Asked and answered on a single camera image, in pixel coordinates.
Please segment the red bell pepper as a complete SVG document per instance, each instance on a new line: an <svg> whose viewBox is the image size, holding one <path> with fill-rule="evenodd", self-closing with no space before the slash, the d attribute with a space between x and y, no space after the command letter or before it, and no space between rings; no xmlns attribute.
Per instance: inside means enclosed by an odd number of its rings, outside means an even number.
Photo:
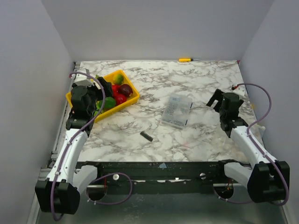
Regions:
<svg viewBox="0 0 299 224"><path fill-rule="evenodd" d="M115 98L118 95L119 85L112 85L113 97Z"/></svg>

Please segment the green bell pepper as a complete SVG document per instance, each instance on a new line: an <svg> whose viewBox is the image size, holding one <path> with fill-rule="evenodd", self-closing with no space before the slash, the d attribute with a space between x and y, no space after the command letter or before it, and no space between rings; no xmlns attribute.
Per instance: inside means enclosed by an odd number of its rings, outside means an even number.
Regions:
<svg viewBox="0 0 299 224"><path fill-rule="evenodd" d="M97 102L97 109L100 110L102 107L103 100L100 100ZM113 97L106 97L105 98L105 104L103 107L103 110L110 110L116 106L116 100Z"/></svg>

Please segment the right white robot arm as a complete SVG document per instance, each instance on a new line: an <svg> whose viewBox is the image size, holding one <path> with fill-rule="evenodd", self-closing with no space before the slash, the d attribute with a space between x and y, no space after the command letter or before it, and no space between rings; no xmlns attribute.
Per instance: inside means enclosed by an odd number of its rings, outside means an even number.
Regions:
<svg viewBox="0 0 299 224"><path fill-rule="evenodd" d="M247 168L238 162L228 162L216 169L216 180L221 183L229 179L237 181L255 203L287 202L290 167L268 153L251 132L251 126L239 116L243 100L236 93L216 89L207 106L214 101L217 101L214 110L220 115L221 129L239 146L251 165Z"/></svg>

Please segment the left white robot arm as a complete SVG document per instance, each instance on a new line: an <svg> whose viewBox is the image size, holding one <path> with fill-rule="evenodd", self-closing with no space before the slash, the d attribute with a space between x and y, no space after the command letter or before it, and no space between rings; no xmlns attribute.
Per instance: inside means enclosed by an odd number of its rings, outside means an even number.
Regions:
<svg viewBox="0 0 299 224"><path fill-rule="evenodd" d="M71 90L71 111L66 121L63 146L57 160L43 181L37 181L36 196L43 212L53 215L75 214L80 203L80 195L88 183L99 184L103 172L87 165L75 172L80 152L99 114L97 102L112 96L112 85L103 77L93 82L76 81Z"/></svg>

